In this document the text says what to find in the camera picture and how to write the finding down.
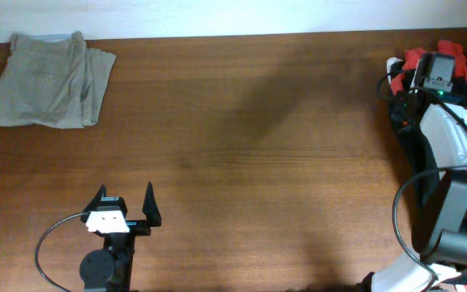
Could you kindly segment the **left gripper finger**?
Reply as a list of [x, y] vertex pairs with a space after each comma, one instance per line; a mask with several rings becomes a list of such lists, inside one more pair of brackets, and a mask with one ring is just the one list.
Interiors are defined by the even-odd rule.
[[106, 187], [102, 184], [97, 191], [96, 195], [90, 200], [87, 206], [83, 209], [83, 215], [80, 218], [81, 222], [86, 222], [88, 220], [90, 212], [93, 212], [98, 207], [101, 200], [106, 197]]
[[162, 217], [159, 208], [157, 207], [153, 185], [151, 182], [148, 183], [146, 189], [142, 213], [146, 217], [146, 221], [151, 227], [161, 227]]

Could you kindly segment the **black shorts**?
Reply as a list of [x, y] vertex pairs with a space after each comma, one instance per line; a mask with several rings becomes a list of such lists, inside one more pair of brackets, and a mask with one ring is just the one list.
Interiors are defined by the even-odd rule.
[[[405, 91], [420, 88], [413, 85], [415, 71], [403, 70], [406, 79], [403, 81]], [[388, 82], [388, 74], [383, 77]], [[442, 92], [427, 88], [420, 88], [440, 95], [441, 101], [450, 106], [459, 106], [464, 109], [464, 117], [467, 122], [467, 86], [465, 81], [452, 77], [452, 91]], [[385, 98], [388, 101], [388, 112], [390, 118], [390, 102], [393, 94], [390, 86], [390, 93]], [[452, 125], [449, 115], [441, 109], [430, 111], [432, 100], [428, 105], [418, 128], [393, 128], [401, 147], [409, 159], [414, 173], [423, 170], [434, 169], [450, 165], [467, 164], [467, 136], [464, 132]], [[413, 184], [416, 200], [419, 205], [424, 205], [439, 184], [438, 176], [429, 176], [419, 179]]]

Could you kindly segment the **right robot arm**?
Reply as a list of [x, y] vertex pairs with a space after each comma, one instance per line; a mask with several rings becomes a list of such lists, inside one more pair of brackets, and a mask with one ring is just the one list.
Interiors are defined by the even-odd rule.
[[[430, 111], [441, 109], [467, 136], [463, 108], [441, 101], [438, 93], [424, 94], [432, 100]], [[419, 211], [408, 246], [398, 226], [398, 204], [406, 188], [429, 176], [438, 176], [439, 184]], [[452, 279], [467, 284], [467, 164], [423, 170], [409, 178], [395, 194], [392, 228], [403, 253], [387, 268], [371, 274], [363, 284], [366, 290], [429, 291]]]

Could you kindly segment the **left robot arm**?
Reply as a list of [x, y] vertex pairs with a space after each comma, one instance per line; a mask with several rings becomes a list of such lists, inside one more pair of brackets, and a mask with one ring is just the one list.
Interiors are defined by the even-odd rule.
[[88, 203], [81, 221], [104, 242], [101, 249], [89, 252], [80, 263], [79, 275], [85, 291], [131, 291], [135, 240], [149, 236], [152, 228], [162, 223], [151, 183], [145, 192], [142, 213], [143, 220], [128, 220], [125, 200], [106, 195], [104, 185]]

